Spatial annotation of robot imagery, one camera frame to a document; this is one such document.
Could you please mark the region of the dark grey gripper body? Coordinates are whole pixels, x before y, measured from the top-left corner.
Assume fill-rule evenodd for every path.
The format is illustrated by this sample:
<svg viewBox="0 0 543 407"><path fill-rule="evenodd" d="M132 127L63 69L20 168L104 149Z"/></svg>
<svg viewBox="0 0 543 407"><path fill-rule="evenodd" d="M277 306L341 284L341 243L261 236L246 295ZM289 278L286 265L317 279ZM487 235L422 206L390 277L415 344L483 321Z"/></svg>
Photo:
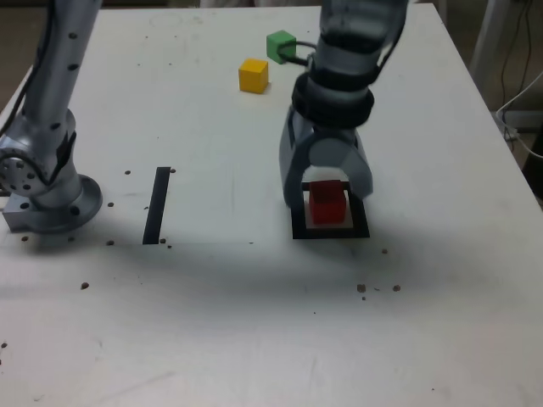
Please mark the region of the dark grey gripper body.
<svg viewBox="0 0 543 407"><path fill-rule="evenodd" d="M354 129L338 129L338 128L326 128L322 126L313 126L313 132L320 138L332 138L338 139L342 142L346 142L355 148L359 147L360 138L356 128Z"/></svg>

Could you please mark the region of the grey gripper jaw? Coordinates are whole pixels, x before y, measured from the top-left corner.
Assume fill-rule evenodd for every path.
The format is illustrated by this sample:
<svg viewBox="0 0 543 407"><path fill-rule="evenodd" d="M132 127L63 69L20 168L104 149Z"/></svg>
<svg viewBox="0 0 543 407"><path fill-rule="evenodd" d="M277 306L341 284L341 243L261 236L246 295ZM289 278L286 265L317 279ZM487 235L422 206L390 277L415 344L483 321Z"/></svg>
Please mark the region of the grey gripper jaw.
<svg viewBox="0 0 543 407"><path fill-rule="evenodd" d="M303 206L302 180L310 167L309 150L316 140L314 123L291 104L288 107L279 147L279 168L285 204L290 209Z"/></svg>
<svg viewBox="0 0 543 407"><path fill-rule="evenodd" d="M372 172L366 156L354 144L335 138L323 138L311 146L309 159L313 166L341 170L357 198L367 198L373 193Z"/></svg>

